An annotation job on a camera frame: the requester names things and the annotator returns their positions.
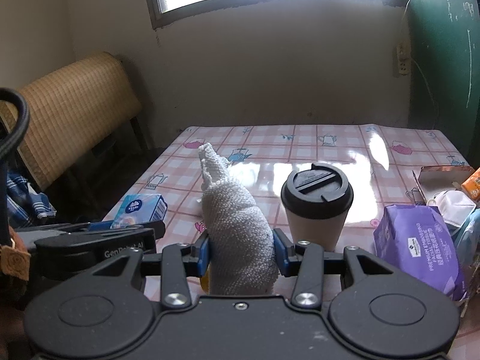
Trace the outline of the blue tissue pack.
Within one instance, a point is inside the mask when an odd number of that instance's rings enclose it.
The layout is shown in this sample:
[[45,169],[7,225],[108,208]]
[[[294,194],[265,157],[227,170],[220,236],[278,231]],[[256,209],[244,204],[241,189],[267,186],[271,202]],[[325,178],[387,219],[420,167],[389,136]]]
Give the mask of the blue tissue pack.
[[163,221],[168,211],[168,204],[159,193],[129,194],[123,200],[111,228],[126,228],[137,224]]

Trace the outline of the white knitted towel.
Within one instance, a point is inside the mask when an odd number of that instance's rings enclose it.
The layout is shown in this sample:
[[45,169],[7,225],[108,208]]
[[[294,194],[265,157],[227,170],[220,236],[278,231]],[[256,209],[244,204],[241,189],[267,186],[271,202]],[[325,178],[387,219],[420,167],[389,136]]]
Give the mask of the white knitted towel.
[[230,175],[229,162],[199,147],[202,217],[211,243],[210,295],[270,295],[278,279],[273,232],[256,200]]

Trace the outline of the purple facial tissue pack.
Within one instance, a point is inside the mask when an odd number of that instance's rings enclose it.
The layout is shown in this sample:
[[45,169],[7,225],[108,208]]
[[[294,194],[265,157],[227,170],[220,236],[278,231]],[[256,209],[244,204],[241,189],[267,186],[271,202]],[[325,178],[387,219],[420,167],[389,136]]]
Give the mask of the purple facial tissue pack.
[[454,302],[466,292],[465,277],[439,210],[427,205],[388,205],[373,232],[376,255],[439,290]]

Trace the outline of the orange tissue pack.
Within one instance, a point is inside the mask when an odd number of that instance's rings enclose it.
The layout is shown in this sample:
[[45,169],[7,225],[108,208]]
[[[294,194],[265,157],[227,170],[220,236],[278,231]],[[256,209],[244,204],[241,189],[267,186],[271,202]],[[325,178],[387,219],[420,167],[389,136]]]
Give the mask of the orange tissue pack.
[[480,201],[480,168],[470,175],[461,187],[471,200],[478,203]]

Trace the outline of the yellow tape roll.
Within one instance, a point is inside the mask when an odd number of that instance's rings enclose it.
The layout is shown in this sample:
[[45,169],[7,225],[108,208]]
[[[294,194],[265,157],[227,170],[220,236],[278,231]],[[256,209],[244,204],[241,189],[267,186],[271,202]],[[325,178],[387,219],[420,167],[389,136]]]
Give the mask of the yellow tape roll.
[[208,272],[206,272],[205,275],[200,278],[200,286],[202,288],[202,291],[204,291],[206,294],[209,294],[209,274],[208,274]]

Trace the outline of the white face mask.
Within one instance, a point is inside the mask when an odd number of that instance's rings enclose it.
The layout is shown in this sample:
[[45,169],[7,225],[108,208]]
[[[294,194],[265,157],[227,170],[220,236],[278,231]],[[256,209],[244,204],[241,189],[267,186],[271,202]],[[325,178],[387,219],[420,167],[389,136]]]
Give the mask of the white face mask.
[[454,228],[459,228],[477,207],[474,201],[459,190],[437,193],[428,200],[427,205],[437,207],[444,222]]

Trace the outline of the light blue face mask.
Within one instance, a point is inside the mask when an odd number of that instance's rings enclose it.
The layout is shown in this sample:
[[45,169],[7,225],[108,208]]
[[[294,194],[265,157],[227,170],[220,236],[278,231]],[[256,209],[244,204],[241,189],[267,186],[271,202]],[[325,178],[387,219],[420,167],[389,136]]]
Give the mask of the light blue face mask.
[[456,233],[454,246],[462,267],[473,263],[479,244],[479,209],[473,211]]

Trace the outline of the brown leather tag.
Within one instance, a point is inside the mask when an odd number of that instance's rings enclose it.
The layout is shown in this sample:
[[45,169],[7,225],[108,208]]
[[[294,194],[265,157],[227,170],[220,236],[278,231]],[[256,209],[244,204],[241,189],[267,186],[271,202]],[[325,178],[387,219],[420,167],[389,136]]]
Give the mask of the brown leather tag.
[[1,246],[1,273],[28,282],[31,254],[12,228],[10,242],[11,245]]

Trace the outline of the blue plaid cloth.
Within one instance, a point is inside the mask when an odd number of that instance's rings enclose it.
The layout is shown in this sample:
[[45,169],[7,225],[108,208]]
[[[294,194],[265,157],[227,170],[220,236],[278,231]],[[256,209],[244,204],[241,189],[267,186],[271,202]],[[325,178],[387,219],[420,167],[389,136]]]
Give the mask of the blue plaid cloth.
[[44,193],[37,193],[18,172],[7,172],[7,212],[12,228],[40,226],[56,216]]

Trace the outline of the paper cup black lid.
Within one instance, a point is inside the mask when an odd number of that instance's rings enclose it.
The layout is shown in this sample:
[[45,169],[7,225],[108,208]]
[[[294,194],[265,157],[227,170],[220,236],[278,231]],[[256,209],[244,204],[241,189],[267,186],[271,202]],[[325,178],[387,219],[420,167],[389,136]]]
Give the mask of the paper cup black lid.
[[347,176],[329,164],[291,172],[281,187],[293,241],[312,242],[328,252],[336,248],[353,200]]

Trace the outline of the woven rattan chair back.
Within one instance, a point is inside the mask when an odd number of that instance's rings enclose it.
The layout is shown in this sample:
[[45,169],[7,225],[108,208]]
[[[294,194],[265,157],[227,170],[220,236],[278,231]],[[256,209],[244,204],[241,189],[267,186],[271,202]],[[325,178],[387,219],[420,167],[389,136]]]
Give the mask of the woven rattan chair back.
[[142,110],[122,63],[107,52],[41,77],[19,94],[30,122],[18,152],[41,190]]

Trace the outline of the cardboard box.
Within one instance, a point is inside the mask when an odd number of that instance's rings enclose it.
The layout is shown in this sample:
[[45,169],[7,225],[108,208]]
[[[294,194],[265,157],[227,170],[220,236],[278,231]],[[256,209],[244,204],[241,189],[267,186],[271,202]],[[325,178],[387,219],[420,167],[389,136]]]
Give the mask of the cardboard box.
[[[466,194],[462,190],[461,184],[475,171],[471,166],[423,166],[419,172],[412,174],[416,182],[414,191],[420,195],[419,198],[414,198],[414,202],[427,205],[428,200],[446,190],[459,190]],[[476,209],[479,209],[479,202],[475,203]],[[447,227],[454,243],[456,233],[460,228],[449,225]],[[460,265],[460,268],[464,273],[466,286],[465,294],[460,300],[460,309],[462,314],[466,314],[469,303],[479,295],[479,243],[473,263],[467,267]]]

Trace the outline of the wall power outlet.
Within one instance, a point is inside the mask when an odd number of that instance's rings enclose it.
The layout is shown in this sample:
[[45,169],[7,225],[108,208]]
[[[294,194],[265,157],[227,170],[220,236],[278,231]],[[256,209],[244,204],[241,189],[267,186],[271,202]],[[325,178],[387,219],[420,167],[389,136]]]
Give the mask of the wall power outlet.
[[394,77],[406,77],[411,74],[411,55],[407,43],[400,41],[393,51]]

